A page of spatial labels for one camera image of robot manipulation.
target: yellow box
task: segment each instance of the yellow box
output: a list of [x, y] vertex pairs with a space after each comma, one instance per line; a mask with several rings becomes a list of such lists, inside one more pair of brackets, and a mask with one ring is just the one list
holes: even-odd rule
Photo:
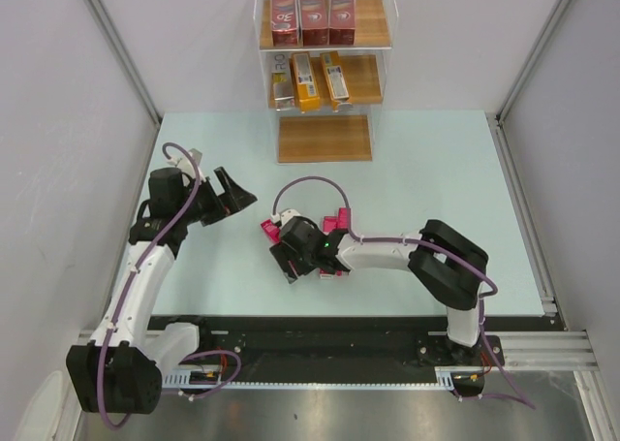
[[309, 53], [294, 53], [293, 71], [294, 83], [299, 98], [299, 109], [302, 113], [321, 108], [321, 97], [317, 88], [317, 77], [312, 69]]
[[347, 88], [338, 52], [326, 51], [321, 53], [321, 64], [323, 65], [323, 72], [327, 81], [327, 88], [329, 89], [331, 108], [334, 111], [341, 111], [352, 107], [349, 89]]

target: white table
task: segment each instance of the white table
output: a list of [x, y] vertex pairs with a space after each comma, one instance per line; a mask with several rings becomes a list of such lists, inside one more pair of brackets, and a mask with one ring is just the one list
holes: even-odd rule
[[[164, 142], [203, 153], [201, 167], [224, 166], [259, 201], [235, 216], [190, 227], [166, 278], [155, 314], [268, 316], [443, 315], [445, 308], [412, 275], [363, 270], [321, 280], [317, 273], [289, 285], [260, 228], [279, 189], [317, 174], [341, 184], [365, 235], [416, 233], [441, 219], [489, 254], [488, 273], [500, 294], [490, 315], [542, 315], [543, 308], [486, 119], [481, 111], [386, 111], [373, 162], [278, 165], [262, 113], [167, 114], [150, 169], [165, 166]], [[146, 187], [142, 200], [148, 197]], [[282, 207], [321, 222], [341, 206], [327, 185], [290, 190]]]

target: shelf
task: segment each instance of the shelf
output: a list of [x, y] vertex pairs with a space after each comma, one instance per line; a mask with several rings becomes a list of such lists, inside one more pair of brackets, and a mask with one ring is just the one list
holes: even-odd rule
[[[321, 97], [321, 106], [330, 107], [329, 89], [327, 87], [326, 75], [321, 65], [321, 58], [313, 57], [312, 68], [317, 79], [317, 88]], [[375, 55], [352, 55], [341, 56], [342, 69], [349, 89], [351, 103], [353, 105], [373, 105], [381, 104], [381, 85], [379, 84], [379, 71], [377, 69], [377, 57]], [[297, 89], [293, 87], [295, 102], [297, 100]], [[273, 99], [273, 84], [269, 93], [269, 107], [275, 109]]]
[[280, 163], [372, 160], [365, 115], [280, 118]]
[[356, 42], [352, 46], [320, 47], [274, 47], [271, 38], [271, 1], [263, 4], [263, 23], [261, 27], [261, 50], [334, 50], [348, 48], [391, 48], [388, 21], [383, 0], [356, 0]]

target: metal floor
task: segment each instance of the metal floor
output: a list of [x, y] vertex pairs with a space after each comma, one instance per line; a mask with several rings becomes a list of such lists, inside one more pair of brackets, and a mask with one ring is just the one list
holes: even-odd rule
[[[189, 403], [163, 397], [155, 413], [108, 431], [82, 417], [76, 440], [592, 440], [571, 372], [520, 372], [537, 411], [498, 400], [458, 403], [445, 392], [223, 391]], [[507, 391], [493, 373], [487, 391]]]

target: white wall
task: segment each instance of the white wall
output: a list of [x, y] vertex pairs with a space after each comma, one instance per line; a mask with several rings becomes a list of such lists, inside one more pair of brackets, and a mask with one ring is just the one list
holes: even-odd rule
[[[254, 0], [104, 0], [159, 110], [259, 110]], [[394, 109], [497, 111], [556, 0], [397, 0]]]
[[0, 431], [101, 311], [155, 129], [83, 0], [0, 0]]
[[620, 5], [575, 0], [507, 134], [561, 304], [620, 408]]

